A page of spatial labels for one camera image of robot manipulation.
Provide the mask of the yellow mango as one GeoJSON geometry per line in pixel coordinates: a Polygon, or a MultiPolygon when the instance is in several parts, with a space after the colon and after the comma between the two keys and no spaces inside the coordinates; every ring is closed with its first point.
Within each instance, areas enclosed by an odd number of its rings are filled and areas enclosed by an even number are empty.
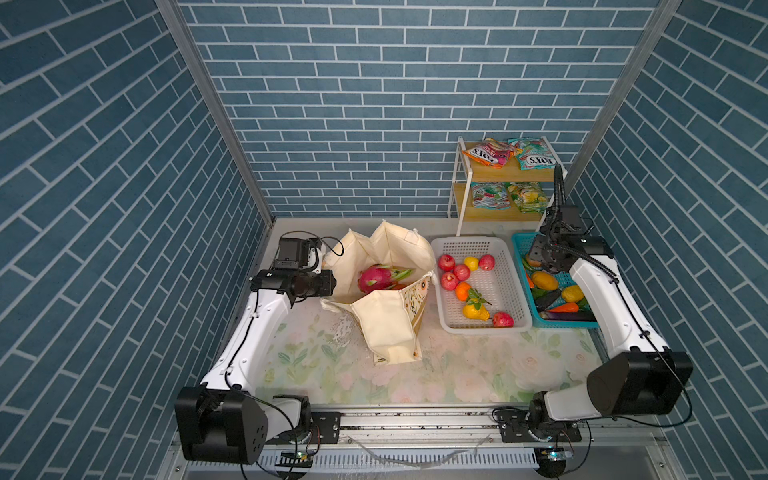
{"type": "Polygon", "coordinates": [[[559,282],[556,277],[545,271],[535,271],[531,275],[531,280],[535,288],[544,291],[554,291],[559,288],[559,282]]]}

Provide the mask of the pink dragon fruit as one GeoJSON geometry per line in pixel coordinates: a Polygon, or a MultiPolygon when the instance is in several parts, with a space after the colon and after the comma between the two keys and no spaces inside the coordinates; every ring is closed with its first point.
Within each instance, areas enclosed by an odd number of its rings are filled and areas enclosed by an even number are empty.
{"type": "Polygon", "coordinates": [[[405,281],[412,274],[413,270],[410,268],[377,264],[360,273],[357,285],[364,294],[379,290],[397,290],[405,286],[405,281]]]}

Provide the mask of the cream canvas grocery bag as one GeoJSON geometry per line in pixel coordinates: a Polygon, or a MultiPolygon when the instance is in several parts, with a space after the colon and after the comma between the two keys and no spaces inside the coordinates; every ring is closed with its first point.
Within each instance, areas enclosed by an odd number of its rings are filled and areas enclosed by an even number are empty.
{"type": "Polygon", "coordinates": [[[429,242],[415,229],[383,221],[369,236],[348,231],[340,243],[340,254],[331,251],[322,260],[336,279],[323,307],[354,318],[376,365],[421,360],[418,332],[430,288],[437,284],[436,257],[429,242]],[[358,289],[359,275],[377,264],[410,268],[413,274],[401,289],[364,294],[358,289]]]}

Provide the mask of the orange pink snack bag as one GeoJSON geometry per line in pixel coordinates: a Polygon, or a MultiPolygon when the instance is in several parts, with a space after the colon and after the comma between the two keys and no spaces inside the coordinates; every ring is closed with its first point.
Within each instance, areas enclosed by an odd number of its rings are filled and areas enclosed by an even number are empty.
{"type": "Polygon", "coordinates": [[[487,138],[464,150],[463,154],[481,165],[501,169],[516,155],[516,149],[511,144],[487,138]]]}

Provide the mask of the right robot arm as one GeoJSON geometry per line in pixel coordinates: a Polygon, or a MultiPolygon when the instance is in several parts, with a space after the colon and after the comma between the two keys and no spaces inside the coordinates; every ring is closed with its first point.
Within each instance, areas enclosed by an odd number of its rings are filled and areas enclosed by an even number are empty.
{"type": "Polygon", "coordinates": [[[614,253],[590,234],[574,205],[548,208],[529,256],[548,273],[568,273],[581,288],[602,332],[607,362],[579,385],[534,395],[527,412],[503,419],[523,440],[550,442],[580,421],[620,418],[643,424],[689,397],[689,355],[672,350],[646,319],[622,279],[614,253]]]}

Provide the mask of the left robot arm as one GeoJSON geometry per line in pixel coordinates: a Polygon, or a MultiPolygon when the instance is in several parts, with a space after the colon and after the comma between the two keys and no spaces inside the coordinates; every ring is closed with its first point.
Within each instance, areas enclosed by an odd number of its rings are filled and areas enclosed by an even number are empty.
{"type": "Polygon", "coordinates": [[[251,465],[275,439],[298,445],[309,432],[306,396],[256,396],[269,346],[299,300],[328,297],[336,280],[329,270],[262,270],[230,340],[200,383],[180,390],[174,404],[184,458],[251,465]]]}

